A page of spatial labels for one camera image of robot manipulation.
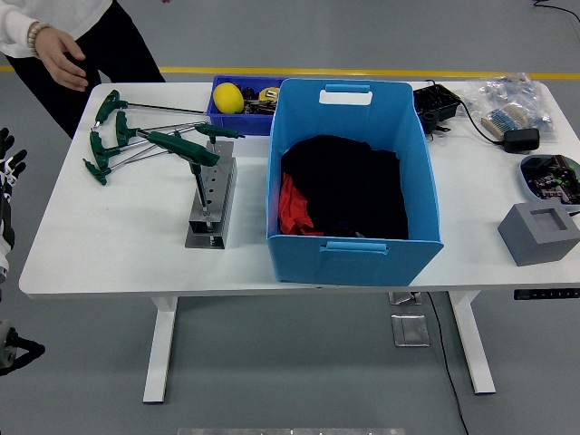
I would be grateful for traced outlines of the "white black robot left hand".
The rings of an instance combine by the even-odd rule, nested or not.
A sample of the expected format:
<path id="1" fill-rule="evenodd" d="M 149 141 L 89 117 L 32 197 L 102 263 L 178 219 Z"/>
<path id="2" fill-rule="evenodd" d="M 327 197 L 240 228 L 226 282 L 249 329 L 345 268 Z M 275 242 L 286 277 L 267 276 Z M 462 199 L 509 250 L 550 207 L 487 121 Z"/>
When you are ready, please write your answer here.
<path id="1" fill-rule="evenodd" d="M 19 150 L 8 156 L 14 146 L 15 137 L 3 127 L 1 129 L 1 283 L 6 280 L 9 270 L 8 254 L 15 245 L 15 232 L 12 226 L 11 200 L 14 186 L 26 168 L 27 150 Z"/>

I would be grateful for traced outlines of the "person's right hand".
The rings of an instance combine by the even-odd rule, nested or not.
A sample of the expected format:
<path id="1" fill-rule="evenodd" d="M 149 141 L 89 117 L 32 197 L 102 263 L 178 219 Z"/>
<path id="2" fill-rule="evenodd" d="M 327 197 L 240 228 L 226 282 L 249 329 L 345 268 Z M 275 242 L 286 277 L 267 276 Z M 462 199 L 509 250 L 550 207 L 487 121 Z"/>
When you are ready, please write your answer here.
<path id="1" fill-rule="evenodd" d="M 87 89 L 86 72 L 78 65 L 86 56 L 68 33 L 46 27 L 38 32 L 34 49 L 57 84 L 77 92 Z"/>

